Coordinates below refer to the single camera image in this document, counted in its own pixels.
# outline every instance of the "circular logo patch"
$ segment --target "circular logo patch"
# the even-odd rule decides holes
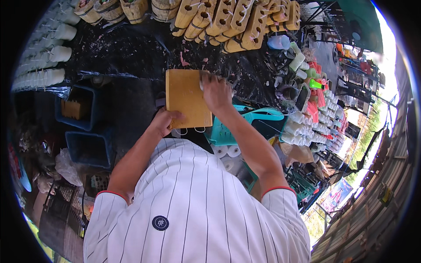
[[[168,219],[166,219],[164,216],[158,215],[152,219],[152,225],[156,230],[164,231],[168,228],[169,222]]]

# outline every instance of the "white pinstripe shirt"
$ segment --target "white pinstripe shirt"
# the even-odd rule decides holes
[[[310,261],[292,190],[259,203],[220,159],[184,139],[160,141],[130,206],[98,194],[83,249],[85,262],[99,263]]]

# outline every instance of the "roof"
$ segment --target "roof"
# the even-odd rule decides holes
[[[401,70],[398,53],[397,70]],[[379,256],[380,250],[390,241],[398,218],[404,213],[404,202],[410,192],[412,177],[405,138],[407,101],[412,93],[410,85],[407,85],[409,82],[399,81],[404,76],[397,74],[400,102],[383,168],[372,177],[352,207],[329,226],[313,247],[312,262],[343,262],[349,257],[358,260]],[[378,199],[383,185],[387,185],[394,193],[388,207]]]

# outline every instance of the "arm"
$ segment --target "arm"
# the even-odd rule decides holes
[[[232,105],[231,86],[207,73],[202,73],[201,79],[208,108],[233,134],[244,160],[259,177],[261,192],[289,187],[275,149]]]
[[[165,107],[159,109],[146,131],[113,169],[108,191],[121,195],[130,203],[136,184],[146,170],[155,147],[171,132],[168,126],[173,118],[183,118],[183,115],[177,111],[169,112]]]

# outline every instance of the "poster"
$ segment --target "poster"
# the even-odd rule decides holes
[[[342,177],[329,192],[328,197],[320,205],[326,212],[332,212],[336,209],[353,188]]]

